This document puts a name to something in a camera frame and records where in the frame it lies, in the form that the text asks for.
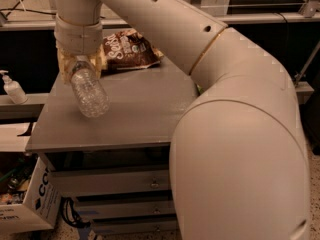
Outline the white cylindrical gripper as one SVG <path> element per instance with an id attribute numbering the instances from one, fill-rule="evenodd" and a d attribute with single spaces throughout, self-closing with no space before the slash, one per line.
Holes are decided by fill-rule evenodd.
<path id="1" fill-rule="evenodd" d="M 74 25 L 60 16 L 56 17 L 54 36 L 57 46 L 57 59 L 61 79 L 70 84 L 77 71 L 78 58 L 75 55 L 90 55 L 96 77 L 106 69 L 106 55 L 102 43 L 102 24 Z"/>

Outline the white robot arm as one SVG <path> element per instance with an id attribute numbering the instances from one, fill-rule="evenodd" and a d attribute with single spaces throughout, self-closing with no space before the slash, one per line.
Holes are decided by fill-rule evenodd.
<path id="1" fill-rule="evenodd" d="M 183 0 L 56 1 L 60 52 L 96 53 L 107 6 L 202 88 L 171 141 L 183 240 L 310 239 L 307 145 L 277 59 Z"/>

